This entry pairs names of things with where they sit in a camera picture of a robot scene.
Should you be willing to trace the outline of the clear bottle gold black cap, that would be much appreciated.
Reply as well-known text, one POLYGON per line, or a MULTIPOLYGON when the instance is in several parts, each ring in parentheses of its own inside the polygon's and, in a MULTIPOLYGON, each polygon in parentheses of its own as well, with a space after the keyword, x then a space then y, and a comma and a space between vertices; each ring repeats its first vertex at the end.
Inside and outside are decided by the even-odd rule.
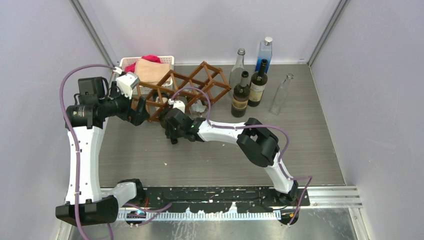
POLYGON ((188 110, 192 119, 205 118, 209 110, 208 102, 197 99, 188 110))

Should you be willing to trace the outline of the brown wooden wine rack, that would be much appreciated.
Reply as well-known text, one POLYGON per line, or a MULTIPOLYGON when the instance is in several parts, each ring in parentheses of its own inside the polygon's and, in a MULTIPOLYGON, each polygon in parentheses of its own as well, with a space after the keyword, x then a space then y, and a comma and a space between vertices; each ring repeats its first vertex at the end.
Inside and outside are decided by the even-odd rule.
POLYGON ((170 107, 162 99, 162 94, 166 94, 169 99, 188 98, 183 110, 187 113, 190 106, 197 101, 209 100, 213 105, 224 97, 231 87, 221 68, 203 61, 189 75, 169 70, 158 83, 140 82, 135 89, 136 93, 133 95, 131 108, 135 110, 140 107, 144 100, 142 109, 149 114, 147 121, 159 122, 160 114, 170 107))

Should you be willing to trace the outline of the dark wine bottle silver cap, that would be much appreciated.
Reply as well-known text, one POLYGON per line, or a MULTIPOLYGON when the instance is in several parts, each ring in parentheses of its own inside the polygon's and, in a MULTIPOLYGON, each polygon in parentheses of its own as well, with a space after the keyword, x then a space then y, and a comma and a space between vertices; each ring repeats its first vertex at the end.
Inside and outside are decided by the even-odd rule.
POLYGON ((241 73, 240 82, 233 89, 233 96, 231 102, 231 114, 233 117, 241 118, 246 114, 250 95, 248 79, 249 73, 244 70, 241 73))

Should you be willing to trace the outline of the dark green wine bottle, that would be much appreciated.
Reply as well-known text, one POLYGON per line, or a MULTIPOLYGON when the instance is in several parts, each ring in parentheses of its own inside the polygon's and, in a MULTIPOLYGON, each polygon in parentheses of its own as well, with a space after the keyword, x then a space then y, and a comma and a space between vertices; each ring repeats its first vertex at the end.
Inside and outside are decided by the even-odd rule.
POLYGON ((268 60, 263 58, 260 61, 259 69, 256 71, 250 80, 250 93, 248 98, 248 106, 257 107, 262 99, 266 84, 268 82, 268 76, 266 74, 266 69, 268 65, 268 60))

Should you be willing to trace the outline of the small clear glass bottle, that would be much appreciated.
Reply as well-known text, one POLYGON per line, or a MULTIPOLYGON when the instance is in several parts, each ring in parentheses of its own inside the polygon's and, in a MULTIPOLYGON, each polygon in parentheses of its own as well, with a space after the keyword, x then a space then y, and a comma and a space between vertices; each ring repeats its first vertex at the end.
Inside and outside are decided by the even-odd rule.
POLYGON ((285 79, 279 84, 272 100, 271 106, 269 108, 269 112, 271 114, 279 115, 279 113, 281 112, 281 109, 289 94, 293 78, 294 75, 292 73, 289 73, 286 75, 285 79))

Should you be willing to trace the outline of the blue square glass bottle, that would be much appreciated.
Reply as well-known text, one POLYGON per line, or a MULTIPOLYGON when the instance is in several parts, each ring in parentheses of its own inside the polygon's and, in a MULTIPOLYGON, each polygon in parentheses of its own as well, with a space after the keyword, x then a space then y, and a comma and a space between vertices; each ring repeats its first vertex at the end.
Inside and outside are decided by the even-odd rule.
POLYGON ((261 61, 263 59, 267 60, 267 65, 265 68, 265 73, 268 73, 268 69, 271 63, 271 59, 273 56, 272 53, 272 42, 273 42, 273 38, 270 36, 267 36, 264 38, 264 40, 262 40, 259 44, 259 50, 258 50, 258 56, 257 56, 257 61, 256 61, 256 66, 255 66, 255 71, 257 72, 261 66, 261 61))

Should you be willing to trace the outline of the dark wine bottle black neck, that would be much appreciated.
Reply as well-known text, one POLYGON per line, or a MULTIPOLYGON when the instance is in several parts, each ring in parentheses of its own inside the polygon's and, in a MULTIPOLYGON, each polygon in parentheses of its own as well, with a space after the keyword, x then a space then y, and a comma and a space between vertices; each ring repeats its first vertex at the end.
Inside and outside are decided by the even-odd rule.
MULTIPOLYGON (((169 99, 169 94, 163 92, 163 93, 161 93, 161 97, 159 97, 155 93, 153 98, 154 98, 156 103, 160 103, 161 101, 163 101, 164 103, 167 103, 168 99, 169 99)), ((178 139, 171 137, 171 127, 168 125, 168 122, 165 119, 165 116, 167 115, 167 113, 170 110, 171 109, 169 107, 165 107, 165 109, 158 115, 158 119, 160 121, 161 127, 165 129, 166 138, 170 140, 170 143, 172 145, 176 145, 178 143, 178 139)))

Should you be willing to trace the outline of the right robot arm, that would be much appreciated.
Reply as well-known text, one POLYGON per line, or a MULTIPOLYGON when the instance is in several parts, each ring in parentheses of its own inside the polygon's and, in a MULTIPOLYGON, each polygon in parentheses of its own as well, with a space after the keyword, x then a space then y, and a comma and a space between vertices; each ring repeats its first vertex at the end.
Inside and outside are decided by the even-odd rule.
POLYGON ((271 131, 273 126, 264 125, 252 117, 240 123, 190 118, 178 108, 169 110, 160 117, 160 122, 172 144, 184 138, 190 142, 216 141, 237 145, 251 163, 265 170, 281 204, 288 206, 297 199, 299 184, 283 163, 286 148, 280 148, 278 137, 271 131))

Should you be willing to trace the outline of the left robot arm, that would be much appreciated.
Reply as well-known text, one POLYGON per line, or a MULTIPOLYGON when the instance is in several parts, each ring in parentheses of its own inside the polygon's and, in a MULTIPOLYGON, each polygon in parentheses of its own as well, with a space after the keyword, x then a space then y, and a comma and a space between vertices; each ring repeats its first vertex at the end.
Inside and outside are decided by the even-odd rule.
POLYGON ((80 178, 78 203, 76 193, 76 148, 72 134, 68 134, 71 157, 69 188, 65 204, 55 208, 59 220, 76 226, 75 208, 79 209, 82 226, 110 224, 116 221, 119 208, 126 203, 141 206, 146 200, 138 178, 125 179, 111 190, 103 193, 99 181, 99 154, 104 137, 104 122, 116 116, 134 126, 141 125, 150 115, 146 101, 141 98, 136 109, 132 109, 133 91, 140 82, 131 72, 116 78, 106 92, 103 77, 80 78, 78 80, 78 104, 70 105, 66 113, 75 131, 80 148, 80 178))

